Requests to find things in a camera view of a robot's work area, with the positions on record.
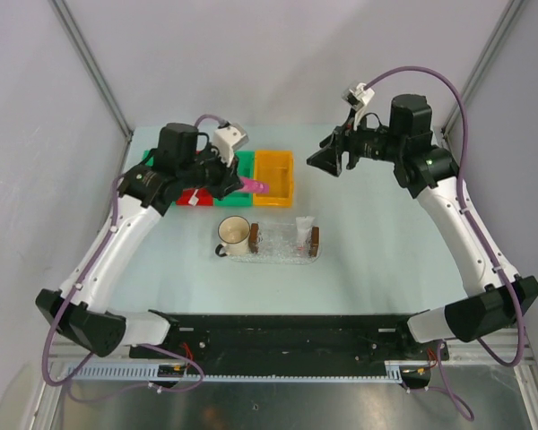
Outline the pink toothpaste tube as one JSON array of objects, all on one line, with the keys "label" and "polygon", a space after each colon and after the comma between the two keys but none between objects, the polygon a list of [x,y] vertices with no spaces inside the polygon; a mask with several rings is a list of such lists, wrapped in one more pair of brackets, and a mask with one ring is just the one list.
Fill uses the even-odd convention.
[{"label": "pink toothpaste tube", "polygon": [[242,176],[240,178],[241,183],[243,186],[239,188],[240,193],[245,194],[268,194],[270,191],[269,184],[257,181],[252,178],[247,178]]}]

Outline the white pink toothbrush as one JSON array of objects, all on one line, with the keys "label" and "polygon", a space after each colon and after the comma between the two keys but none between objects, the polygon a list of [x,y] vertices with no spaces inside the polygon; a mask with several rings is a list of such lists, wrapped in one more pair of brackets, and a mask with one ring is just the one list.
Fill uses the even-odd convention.
[{"label": "white pink toothbrush", "polygon": [[195,206],[202,206],[203,203],[204,194],[201,190],[194,190],[192,195],[188,199],[188,205],[195,207]]}]

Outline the cream enamel mug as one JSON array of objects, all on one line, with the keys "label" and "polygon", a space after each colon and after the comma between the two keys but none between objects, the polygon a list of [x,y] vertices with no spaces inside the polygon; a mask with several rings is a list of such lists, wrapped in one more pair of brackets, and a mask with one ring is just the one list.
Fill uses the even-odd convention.
[{"label": "cream enamel mug", "polygon": [[214,252],[218,257],[243,256],[249,253],[251,226],[240,216],[224,219],[217,230],[220,243]]}]

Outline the clear holder with brown ends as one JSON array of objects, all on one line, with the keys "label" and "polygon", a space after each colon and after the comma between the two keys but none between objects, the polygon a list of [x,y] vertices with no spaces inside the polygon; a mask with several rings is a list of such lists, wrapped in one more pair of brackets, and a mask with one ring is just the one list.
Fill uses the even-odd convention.
[{"label": "clear holder with brown ends", "polygon": [[320,253],[320,228],[313,226],[303,249],[297,247],[296,234],[295,223],[254,222],[249,238],[251,253],[267,262],[316,259]]}]

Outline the white toothpaste tube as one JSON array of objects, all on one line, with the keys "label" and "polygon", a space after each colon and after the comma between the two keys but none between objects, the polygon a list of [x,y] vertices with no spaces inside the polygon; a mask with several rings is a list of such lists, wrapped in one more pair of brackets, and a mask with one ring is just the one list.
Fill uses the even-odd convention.
[{"label": "white toothpaste tube", "polygon": [[311,235],[315,218],[312,216],[297,217],[295,224],[297,229],[296,244],[299,249],[303,249]]}]

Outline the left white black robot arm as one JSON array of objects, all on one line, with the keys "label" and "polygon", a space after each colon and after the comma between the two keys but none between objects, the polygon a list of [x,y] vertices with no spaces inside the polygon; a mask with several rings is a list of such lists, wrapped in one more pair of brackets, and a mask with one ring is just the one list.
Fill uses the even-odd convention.
[{"label": "left white black robot arm", "polygon": [[111,213],[91,248],[58,289],[42,289],[36,298],[52,333],[98,357],[139,344],[163,358],[178,352],[180,337],[167,318],[155,312],[117,314],[109,304],[136,249],[185,190],[204,189],[221,200],[242,188],[235,153],[247,143],[246,131],[225,123],[199,150],[202,136],[194,125],[163,126],[157,146],[117,180]]}]

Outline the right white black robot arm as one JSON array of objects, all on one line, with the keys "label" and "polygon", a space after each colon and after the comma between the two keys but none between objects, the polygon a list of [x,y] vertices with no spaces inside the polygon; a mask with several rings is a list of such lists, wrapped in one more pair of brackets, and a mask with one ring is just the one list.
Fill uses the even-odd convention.
[{"label": "right white black robot arm", "polygon": [[[353,169],[359,159],[391,162],[398,184],[430,215],[452,254],[465,299],[411,316],[395,337],[397,352],[416,359],[433,340],[477,340],[516,322],[538,297],[538,281],[523,277],[506,259],[482,225],[469,196],[459,198],[459,167],[452,154],[434,144],[432,109],[425,97],[402,94],[391,102],[388,125],[370,128],[367,105],[373,90],[347,91],[351,110],[319,144],[307,163],[332,176]],[[344,154],[348,164],[342,163]]]}]

